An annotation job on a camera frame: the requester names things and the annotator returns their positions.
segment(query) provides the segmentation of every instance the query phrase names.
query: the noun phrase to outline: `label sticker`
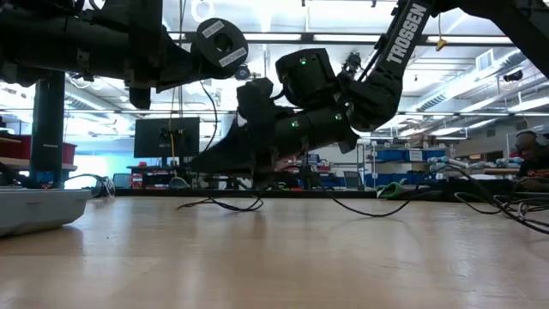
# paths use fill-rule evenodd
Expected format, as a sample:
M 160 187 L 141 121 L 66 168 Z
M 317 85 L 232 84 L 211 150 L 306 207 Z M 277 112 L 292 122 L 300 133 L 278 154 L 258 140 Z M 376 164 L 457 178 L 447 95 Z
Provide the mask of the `label sticker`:
M 248 52 L 243 47 L 238 48 L 236 51 L 233 51 L 229 55 L 220 59 L 221 67 L 225 68 L 227 65 L 232 64 L 237 59 L 245 56 L 247 53 Z
M 221 21 L 216 21 L 214 24 L 210 27 L 207 27 L 204 31 L 202 31 L 202 34 L 206 39 L 214 35 L 216 32 L 220 31 L 225 25 Z

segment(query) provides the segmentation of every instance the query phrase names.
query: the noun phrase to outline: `blue bin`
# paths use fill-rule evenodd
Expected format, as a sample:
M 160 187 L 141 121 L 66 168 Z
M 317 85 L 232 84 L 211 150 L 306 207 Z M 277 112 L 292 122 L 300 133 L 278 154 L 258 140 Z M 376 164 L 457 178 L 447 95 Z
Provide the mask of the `blue bin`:
M 408 177 L 408 174 L 395 173 L 395 174 L 392 174 L 392 175 L 393 175 L 392 176 L 393 182 L 401 182 L 402 179 L 405 179 L 407 184 L 410 183 L 410 178 Z
M 418 150 L 406 150 L 406 151 L 404 151 L 404 160 L 410 161 L 410 151 L 418 151 Z M 420 150 L 420 151 L 421 151 L 421 155 L 423 157 L 423 161 L 425 161 L 425 151 L 423 151 L 423 150 Z
M 371 176 L 371 174 L 364 175 L 364 184 L 365 186 L 369 186 L 369 187 L 374 186 L 374 178 Z
M 393 174 L 378 174 L 376 185 L 388 185 L 393 182 Z
M 409 173 L 408 174 L 408 179 L 409 179 L 409 184 L 410 185 L 417 185 L 421 182 L 421 179 L 423 178 L 423 174 L 422 173 Z
M 377 158 L 383 161 L 404 160 L 404 150 L 383 150 L 377 152 Z

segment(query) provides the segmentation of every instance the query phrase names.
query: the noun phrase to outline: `computer monitor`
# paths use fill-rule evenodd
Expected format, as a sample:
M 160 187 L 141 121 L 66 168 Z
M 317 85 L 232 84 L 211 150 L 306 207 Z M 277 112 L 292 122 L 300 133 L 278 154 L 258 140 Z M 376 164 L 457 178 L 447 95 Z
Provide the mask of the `computer monitor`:
M 169 118 L 136 120 L 135 158 L 168 158 L 172 156 L 172 139 L 177 157 L 199 153 L 200 119 Z

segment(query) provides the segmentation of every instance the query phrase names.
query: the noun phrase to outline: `red box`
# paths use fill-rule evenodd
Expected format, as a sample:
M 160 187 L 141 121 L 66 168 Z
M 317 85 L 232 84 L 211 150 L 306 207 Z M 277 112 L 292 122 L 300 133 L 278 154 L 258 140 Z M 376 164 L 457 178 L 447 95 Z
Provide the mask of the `red box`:
M 30 160 L 31 158 L 31 136 L 17 136 L 21 143 L 0 143 L 0 157 Z M 63 143 L 63 164 L 75 163 L 76 145 Z

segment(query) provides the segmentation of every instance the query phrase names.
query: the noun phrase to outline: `wire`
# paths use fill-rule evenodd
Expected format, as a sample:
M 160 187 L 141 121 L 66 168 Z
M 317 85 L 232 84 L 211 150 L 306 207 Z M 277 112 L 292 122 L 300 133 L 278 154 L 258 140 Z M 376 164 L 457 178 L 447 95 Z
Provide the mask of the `wire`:
M 95 0 L 88 0 L 89 1 L 89 5 L 92 6 L 92 8 L 94 8 L 95 10 L 101 10 L 101 8 L 97 5 L 97 3 L 95 3 Z
M 480 201 L 483 202 L 483 203 L 488 203 L 488 204 L 490 204 L 491 206 L 493 206 L 491 202 L 486 201 L 486 200 L 483 199 L 483 198 L 477 197 L 477 196 L 475 196 L 474 194 L 467 193 L 467 192 L 456 192 L 456 193 L 454 193 L 454 197 L 455 197 L 458 201 L 460 201 L 460 202 L 466 204 L 466 205 L 469 206 L 472 210 L 477 211 L 477 212 L 479 212 L 479 213 L 481 213 L 481 214 L 484 214 L 484 215 L 497 215 L 497 214 L 499 214 L 499 213 L 501 212 L 501 210 L 485 211 L 485 210 L 477 209 L 477 208 L 475 208 L 473 205 L 471 205 L 468 201 L 466 201 L 462 196 L 471 197 L 471 198 L 473 198 L 473 199 L 480 200 Z
M 509 207 L 509 205 L 513 202 L 518 202 L 518 201 L 515 201 L 514 200 L 514 196 L 516 194 L 516 190 L 517 188 L 520 186 L 520 184 L 524 181 L 527 181 L 527 180 L 532 180 L 532 179 L 523 179 L 521 181 L 518 181 L 514 186 L 513 186 L 513 190 L 509 196 L 509 202 L 507 203 L 500 203 L 496 198 L 494 198 L 494 196 L 484 187 L 480 184 L 480 182 L 476 179 L 473 179 L 471 176 L 469 176 L 467 173 L 465 173 L 462 169 L 460 169 L 459 167 L 454 167 L 454 166 L 451 166 L 451 165 L 446 165 L 444 167 L 439 167 L 438 169 L 436 169 L 435 171 L 433 172 L 428 172 L 428 173 L 425 173 L 423 175 L 423 177 L 421 178 L 420 182 L 416 185 L 414 191 L 413 191 L 413 194 L 411 195 L 411 197 L 403 204 L 401 205 L 400 207 L 398 207 L 397 209 L 395 210 L 392 210 L 388 213 L 385 213 L 385 214 L 371 214 L 371 213 L 367 213 L 367 212 L 364 212 L 364 211 L 360 211 L 360 210 L 356 210 L 356 209 L 353 209 L 349 206 L 347 206 L 346 204 L 340 202 L 337 198 L 335 198 L 329 191 L 326 190 L 326 188 L 322 185 L 322 183 L 320 182 L 320 179 L 317 178 L 317 182 L 318 184 L 323 188 L 323 191 L 324 193 L 329 197 L 331 198 L 335 203 L 337 203 L 338 205 L 340 205 L 341 207 L 343 207 L 344 209 L 347 209 L 347 210 L 350 210 L 354 213 L 357 213 L 357 214 L 360 214 L 360 215 L 366 215 L 366 216 L 369 216 L 369 217 L 374 217 L 374 218 L 382 218 L 382 217 L 387 217 L 387 216 L 390 216 L 390 215 L 393 215 L 393 214 L 396 214 L 397 212 L 401 211 L 402 209 L 404 209 L 407 205 L 410 204 L 410 202 L 412 202 L 415 198 L 417 198 L 418 194 L 414 194 L 415 192 L 418 191 L 419 189 L 419 186 L 421 184 L 421 182 L 423 182 L 423 180 L 425 178 L 427 178 L 428 176 L 430 175 L 433 175 L 433 174 L 436 174 L 442 170 L 445 170 L 445 169 L 452 169 L 452 170 L 455 170 L 457 171 L 458 173 L 460 173 L 462 176 L 464 176 L 467 180 L 469 180 L 471 182 L 471 185 L 473 185 L 476 189 L 478 189 L 478 192 L 480 194 L 480 197 L 476 196 L 476 195 L 473 195 L 471 193 L 459 193 L 456 198 L 458 198 L 458 200 L 462 200 L 467 206 L 469 206 L 471 209 L 474 209 L 475 211 L 478 211 L 480 212 L 481 214 L 487 214 L 487 215 L 495 215 L 495 214 L 498 214 L 500 212 L 503 212 L 504 214 L 507 215 L 507 217 L 509 217 L 510 219 L 513 219 L 514 221 L 517 221 L 518 223 L 522 224 L 523 226 L 525 227 L 529 227 L 531 229 L 533 229 L 534 231 L 536 232 L 540 232 L 540 233 L 544 233 L 544 234 L 549 234 L 549 230 L 547 229 L 544 229 L 542 227 L 538 227 L 539 225 L 541 226 L 549 226 L 549 224 L 547 223 L 544 223 L 544 222 L 540 222 L 540 221 L 534 221 L 534 220 L 529 220 L 529 219 L 524 219 L 520 216 L 517 216 L 517 215 L 513 215 L 511 213 L 511 211 L 513 211 L 512 208 Z M 549 179 L 538 179 L 538 180 L 542 180 L 542 181 L 549 181 Z M 428 192 L 423 192 L 421 193 L 420 195 L 423 195 L 423 194 L 427 194 L 427 193 L 431 193 L 430 191 Z M 486 202 L 486 203 L 489 203 L 490 205 L 498 208 L 497 211 L 484 211 L 484 210 L 480 210 L 480 209 L 476 209 L 475 207 L 473 207 L 472 205 L 470 205 L 469 203 L 466 203 L 462 196 L 463 195 L 467 195 L 469 197 L 474 197 L 476 199 L 479 199 L 480 201 L 483 201 L 483 202 Z M 542 210 L 546 210 L 546 209 L 549 209 L 549 204 L 543 204 L 541 206 L 538 206 L 538 208 L 536 209 L 536 211 L 542 211 Z M 524 210 L 524 204 L 521 206 L 519 205 L 519 209 L 518 209 L 518 212 L 522 212 L 522 216 L 525 216 L 526 212 Z
M 217 135 L 217 122 L 218 122 L 217 107 L 215 106 L 215 101 L 214 101 L 214 99 L 212 98 L 212 96 L 209 94 L 209 92 L 208 92 L 208 91 L 206 90 L 206 88 L 204 87 L 204 84 L 202 83 L 202 80 L 200 80 L 199 82 L 200 82 L 200 85 L 202 86 L 202 90 L 204 90 L 204 93 L 208 96 L 209 101 L 212 103 L 212 107 L 214 108 L 214 117 L 215 117 L 215 122 L 214 122 L 214 134 L 212 134 L 212 136 L 211 136 L 210 139 L 209 139 L 208 145 L 206 145 L 206 148 L 203 150 L 203 151 L 206 151 L 206 150 L 209 149 L 209 147 L 211 146 L 212 142 L 214 141 L 215 136 Z
M 438 14 L 438 40 L 443 39 L 442 13 Z
M 114 186 L 113 186 L 113 192 L 111 192 L 111 189 L 109 188 L 109 184 L 108 184 L 108 181 L 105 181 L 105 178 L 99 176 L 99 175 L 95 175 L 95 174 L 90 174 L 90 173 L 84 173 L 84 174 L 80 174 L 80 175 L 76 175 L 76 176 L 73 176 L 73 177 L 69 177 L 67 179 L 65 179 L 63 182 L 67 182 L 69 180 L 72 180 L 72 179 L 77 179 L 77 178 L 81 178 L 81 177 L 91 177 L 91 178 L 94 178 L 95 180 L 97 180 L 98 183 L 101 184 L 101 189 L 105 189 L 105 192 L 106 192 L 106 195 L 108 197 L 114 197 Z M 96 198 L 96 197 L 100 197 L 101 196 L 101 189 L 99 190 L 99 192 L 97 194 L 95 194 L 92 198 Z
M 217 201 L 213 197 L 208 197 L 208 198 L 205 198 L 205 199 L 203 199 L 201 201 L 198 201 L 198 202 L 183 204 L 183 205 L 177 207 L 176 210 L 180 210 L 181 208 L 191 208 L 191 207 L 195 207 L 195 206 L 201 205 L 201 204 L 216 204 L 216 205 L 222 207 L 223 209 L 227 209 L 227 210 L 231 210 L 231 211 L 251 212 L 251 211 L 256 211 L 256 210 L 260 209 L 265 204 L 260 196 L 252 196 L 252 197 L 254 197 L 256 199 L 256 201 L 254 203 L 252 203 L 250 206 L 248 206 L 247 208 L 243 208 L 243 209 L 239 208 L 239 207 L 236 207 L 236 206 L 232 206 L 228 203 L 223 203 L 223 202 Z

